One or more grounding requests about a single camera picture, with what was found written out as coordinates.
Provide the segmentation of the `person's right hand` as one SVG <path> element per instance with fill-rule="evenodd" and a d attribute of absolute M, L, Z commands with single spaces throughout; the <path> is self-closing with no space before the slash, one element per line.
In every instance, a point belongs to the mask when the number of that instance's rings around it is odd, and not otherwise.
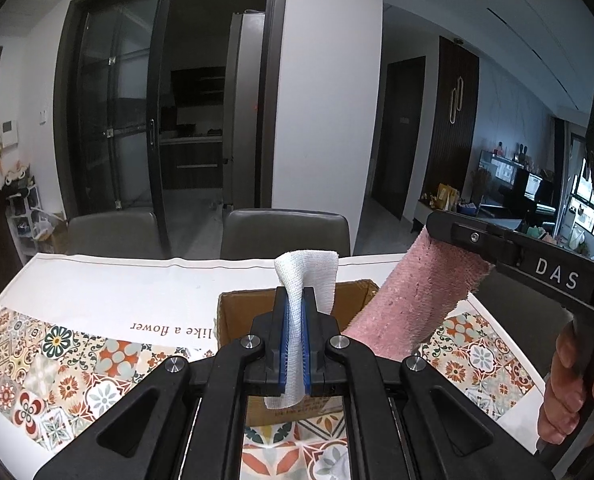
<path fill-rule="evenodd" d="M 577 356 L 577 339 L 573 325 L 568 323 L 556 339 L 547 389 L 538 416 L 538 436 L 551 444 L 561 444 L 576 429 L 579 411 L 586 400 L 584 382 L 574 372 Z M 594 435 L 588 444 L 594 444 Z"/>

